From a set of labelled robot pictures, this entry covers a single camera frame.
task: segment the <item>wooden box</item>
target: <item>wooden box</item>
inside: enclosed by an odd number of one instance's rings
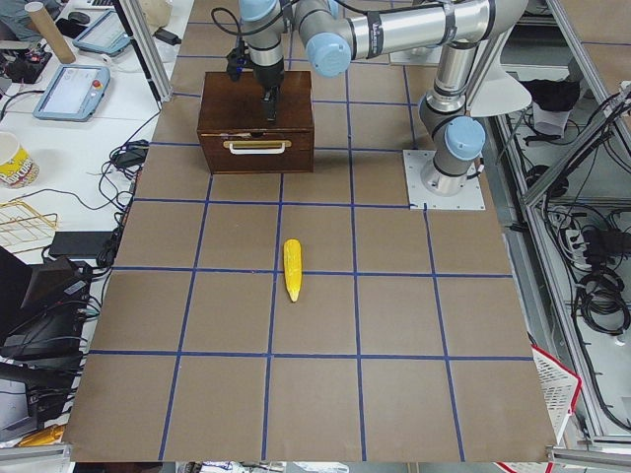
[[[262,95],[251,73],[238,82],[206,73],[197,136],[212,173],[314,170],[311,73],[285,73],[275,122],[265,118]]]

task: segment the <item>black cloth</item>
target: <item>black cloth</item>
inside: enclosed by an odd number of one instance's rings
[[[534,80],[522,82],[532,100],[546,111],[570,111],[581,94],[578,82]]]

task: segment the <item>drawer handle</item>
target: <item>drawer handle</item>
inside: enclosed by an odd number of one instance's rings
[[[292,146],[291,141],[225,141],[224,148],[233,155],[282,155]]]

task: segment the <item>metal base plate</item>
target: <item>metal base plate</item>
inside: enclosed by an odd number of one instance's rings
[[[451,197],[441,197],[430,192],[421,181],[421,169],[429,160],[434,158],[434,150],[404,150],[405,179],[407,181],[407,196],[410,209],[423,210],[485,210],[480,183],[476,178],[468,180],[462,190]],[[471,165],[469,174],[475,172]]]

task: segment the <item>cardboard tube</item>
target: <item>cardboard tube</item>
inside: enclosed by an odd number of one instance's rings
[[[48,11],[41,2],[30,2],[24,7],[39,33],[44,37],[46,42],[52,48],[59,62],[62,64],[70,64],[75,62],[75,55],[68,47],[65,39],[59,32],[57,26],[52,22],[52,18],[48,15]]]

